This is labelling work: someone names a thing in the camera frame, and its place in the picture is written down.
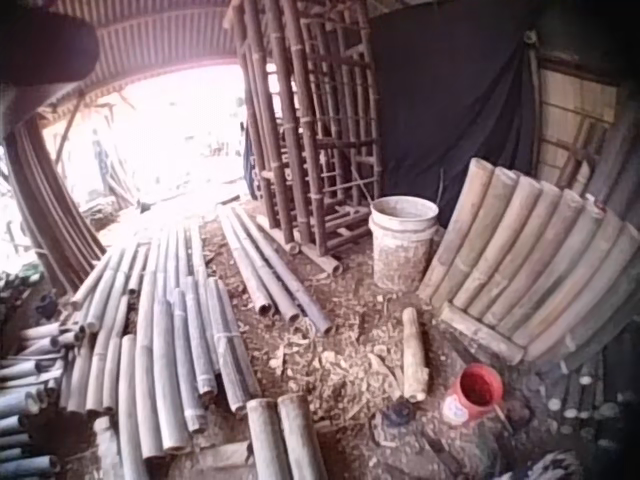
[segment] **black tarp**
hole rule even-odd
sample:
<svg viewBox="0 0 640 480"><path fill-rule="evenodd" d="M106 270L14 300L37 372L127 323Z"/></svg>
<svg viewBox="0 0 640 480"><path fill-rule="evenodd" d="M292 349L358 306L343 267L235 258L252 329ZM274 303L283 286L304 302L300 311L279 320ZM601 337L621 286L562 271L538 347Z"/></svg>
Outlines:
<svg viewBox="0 0 640 480"><path fill-rule="evenodd" d="M453 0L372 20L385 195L434 201L447 225L469 160L531 170L529 0Z"/></svg>

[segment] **split bamboo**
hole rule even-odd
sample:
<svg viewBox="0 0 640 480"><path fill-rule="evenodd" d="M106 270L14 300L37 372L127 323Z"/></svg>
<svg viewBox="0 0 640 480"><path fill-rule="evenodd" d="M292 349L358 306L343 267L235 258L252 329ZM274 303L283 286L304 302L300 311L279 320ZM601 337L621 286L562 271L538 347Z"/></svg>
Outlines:
<svg viewBox="0 0 640 480"><path fill-rule="evenodd" d="M331 321L327 318L326 314L320 308L320 305L315 299L309 295L309 292L304 287L302 282L291 273L289 267L280 258L278 252L269 244L266 238L260 233L258 227L251 221L249 216L244 210L238 208L235 210L238 217L242 221L242 224L246 227L249 235L254 240L264 257L271 264L276 271L280 279L287 286L289 291L296 297L296 300L300 303L304 309L307 317L313 323L316 331L321 335L326 334L331 329Z"/></svg>
<svg viewBox="0 0 640 480"><path fill-rule="evenodd" d="M493 237L453 299L453 304L456 307L466 310L478 296L482 287L489 281L509 249L516 242L518 235L529 220L540 193L541 187L536 180L524 175L518 179L509 206Z"/></svg>
<svg viewBox="0 0 640 480"><path fill-rule="evenodd" d="M249 259L253 263L253 267L260 276L262 283L267 288L271 298L273 298L276 306L282 317L287 322L295 322L300 318L300 310L291 299L289 293L284 289L278 278L273 274L271 268L264 261L257 248L249 240L249 236L243 230L242 226L238 222L236 216L229 210L223 210L221 215L226 215L232 229L235 231L238 240L245 252L249 256Z"/></svg>
<svg viewBox="0 0 640 480"><path fill-rule="evenodd" d="M469 306L467 312L471 316L483 318L489 312L496 299L509 287L520 268L526 263L549 226L560 202L561 193L558 188L547 182L540 182L540 185L542 192L531 216L496 272Z"/></svg>
<svg viewBox="0 0 640 480"><path fill-rule="evenodd" d="M292 478L328 480L307 397L303 394L284 395L278 399L278 411Z"/></svg>
<svg viewBox="0 0 640 480"><path fill-rule="evenodd" d="M613 212L607 212L593 240L586 250L581 252L576 263L571 269L564 270L554 279L550 285L553 290L547 290L542 299L544 303L539 304L538 309L527 323L513 334L511 338L514 342L527 346L527 354L525 355L527 360L535 360L544 353L551 346L548 344L549 339L559 339L556 332L562 332L561 324L551 328L552 324L560 318L597 271L613 246L621 227L620 219ZM605 279L598 279L594 285L599 285L600 280L605 281Z"/></svg>
<svg viewBox="0 0 640 480"><path fill-rule="evenodd" d="M602 223L602 228L606 228L606 218ZM602 298L607 289L615 282L624 267L635 253L640 244L638 231L629 224L624 224L619 229L615 241L602 238L603 244L600 247L606 250L604 258L601 253L591 254L591 247L585 253L583 260L576 266L574 272L566 282L575 281L575 290L570 290L563 284L559 291L566 300L564 311L554 320L541 335L539 335L527 347L526 357L531 360L539 359L543 354L557 342L561 341L564 335L569 333L573 327L579 325L580 320L589 312L598 300ZM583 265L583 262L590 260L590 263Z"/></svg>
<svg viewBox="0 0 640 480"><path fill-rule="evenodd" d="M247 414L258 478L291 479L276 401L269 398L250 400Z"/></svg>
<svg viewBox="0 0 640 480"><path fill-rule="evenodd" d="M187 304L182 290L176 291L174 295L173 335L176 345L176 368L184 420L190 433L202 433L207 425L207 417L198 398L198 382L196 381L189 340Z"/></svg>
<svg viewBox="0 0 640 480"><path fill-rule="evenodd" d="M585 249L591 243L604 213L593 203L587 202L582 214L576 221L568 236L555 239L554 244L562 246L556 252L551 252L553 260L543 268L538 279L533 282L526 294L516 303L505 316L497 328L498 332L509 335L515 334L544 302L549 292L553 292L576 263L580 260ZM502 296L510 293L507 289Z"/></svg>
<svg viewBox="0 0 640 480"><path fill-rule="evenodd" d="M231 253L236 261L238 270L240 270L244 284L247 287L247 292L253 302L254 310L263 317L269 315L273 309L273 305L271 304L269 294L262 284L256 269L251 263L247 253L242 248L242 245L240 244L240 241L238 240L238 237L236 236L226 215L220 215L220 223L222 224L224 236L227 239L229 248L231 248Z"/></svg>
<svg viewBox="0 0 640 480"><path fill-rule="evenodd" d="M431 299L434 308L439 309L455 297L478 263L509 205L517 180L518 177L513 172L502 167L496 168L467 238Z"/></svg>
<svg viewBox="0 0 640 480"><path fill-rule="evenodd" d="M418 295L423 300L431 300L466 240L473 221L482 206L493 171L494 167L489 162L485 162L480 158L471 159L467 178L451 217L451 222L449 222L449 228L447 228L440 243L440 248L438 248L418 289Z"/></svg>
<svg viewBox="0 0 640 480"><path fill-rule="evenodd" d="M524 349L511 342L499 333L490 329L478 320L471 318L449 302L445 302L440 312L440 319L456 330L485 346L502 357L510 365L515 365L524 356Z"/></svg>
<svg viewBox="0 0 640 480"><path fill-rule="evenodd" d="M163 298L153 307L153 383L163 449L183 453L189 448L189 432L180 402L171 308Z"/></svg>
<svg viewBox="0 0 640 480"><path fill-rule="evenodd" d="M211 365L211 356L205 339L204 325L202 324L202 315L198 302L198 290L193 277L187 277L185 286L189 342L198 392L201 395L215 395L218 392L216 376L213 371L213 365Z"/></svg>
<svg viewBox="0 0 640 480"><path fill-rule="evenodd" d="M429 369L422 343L422 332L415 308L402 312L404 397L412 403L427 398Z"/></svg>
<svg viewBox="0 0 640 480"><path fill-rule="evenodd" d="M149 476L144 465L136 408L135 356L136 337L127 335L122 339L120 375L118 379L118 425L120 454L125 480L145 480Z"/></svg>

